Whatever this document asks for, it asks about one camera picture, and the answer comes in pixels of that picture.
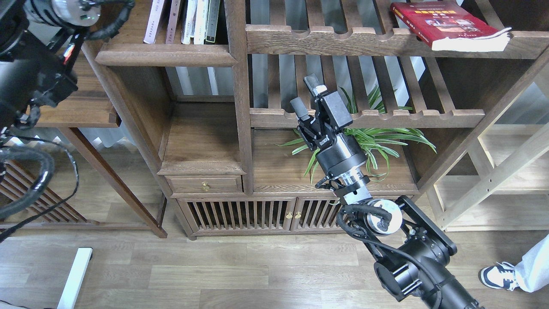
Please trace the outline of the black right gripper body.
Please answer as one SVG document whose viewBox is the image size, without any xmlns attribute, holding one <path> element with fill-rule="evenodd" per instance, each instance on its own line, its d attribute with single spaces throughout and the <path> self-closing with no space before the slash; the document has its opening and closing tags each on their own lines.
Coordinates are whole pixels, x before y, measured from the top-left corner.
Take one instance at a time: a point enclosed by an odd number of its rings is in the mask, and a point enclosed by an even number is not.
<svg viewBox="0 0 549 309">
<path fill-rule="evenodd" d="M 330 179 L 340 178 L 351 170 L 359 170 L 367 157 L 353 136 L 343 128 L 353 120 L 339 93 L 326 92 L 314 98 L 315 116 L 306 121 L 298 119 L 298 132 L 316 155 L 324 174 Z"/>
</svg>

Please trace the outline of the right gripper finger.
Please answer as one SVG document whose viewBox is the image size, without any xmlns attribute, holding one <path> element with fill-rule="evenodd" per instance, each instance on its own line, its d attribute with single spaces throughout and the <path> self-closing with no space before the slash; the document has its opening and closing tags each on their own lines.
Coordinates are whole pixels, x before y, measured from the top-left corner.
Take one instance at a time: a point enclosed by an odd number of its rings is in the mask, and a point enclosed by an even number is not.
<svg viewBox="0 0 549 309">
<path fill-rule="evenodd" d="M 298 119 L 301 121 L 306 121 L 309 118 L 308 109 L 301 98 L 294 98 L 290 100 L 290 104 L 292 105 Z"/>
<path fill-rule="evenodd" d="M 313 97 L 317 97 L 327 92 L 327 86 L 325 86 L 318 80 L 316 74 L 304 76 L 304 83 L 308 87 L 308 90 Z"/>
</svg>

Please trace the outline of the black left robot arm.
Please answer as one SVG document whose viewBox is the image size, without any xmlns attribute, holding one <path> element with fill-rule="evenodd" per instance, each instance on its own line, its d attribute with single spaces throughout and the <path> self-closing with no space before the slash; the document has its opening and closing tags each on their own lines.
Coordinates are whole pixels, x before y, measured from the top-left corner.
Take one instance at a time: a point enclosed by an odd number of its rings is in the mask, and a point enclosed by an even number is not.
<svg viewBox="0 0 549 309">
<path fill-rule="evenodd" d="M 40 164 L 36 180 L 24 194 L 1 207 L 1 218 L 33 205 L 45 192 L 54 159 L 39 149 L 10 146 L 10 129 L 33 128 L 42 106 L 57 107 L 77 90 L 73 66 L 86 40 L 112 38 L 129 19 L 135 1 L 122 0 L 118 16 L 91 31 L 109 0 L 3 0 L 1 13 L 1 174 L 7 161 Z"/>
</svg>

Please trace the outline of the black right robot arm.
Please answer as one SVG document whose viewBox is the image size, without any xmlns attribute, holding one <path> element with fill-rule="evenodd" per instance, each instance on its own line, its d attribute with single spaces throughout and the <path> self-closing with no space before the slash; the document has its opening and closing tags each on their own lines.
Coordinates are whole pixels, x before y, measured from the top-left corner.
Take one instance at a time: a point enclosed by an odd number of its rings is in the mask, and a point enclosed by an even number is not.
<svg viewBox="0 0 549 309">
<path fill-rule="evenodd" d="M 325 174 L 316 188 L 334 191 L 340 199 L 337 224 L 368 248 L 382 287 L 397 301 L 413 295 L 432 309 L 480 309 L 446 268 L 457 252 L 455 243 L 407 196 L 395 201 L 371 196 L 369 178 L 360 170 L 365 153 L 355 137 L 344 133 L 352 118 L 341 96 L 328 91 L 314 74 L 304 82 L 316 113 L 311 116 L 300 98 L 291 104 L 298 132 L 307 147 L 317 151 Z"/>
</svg>

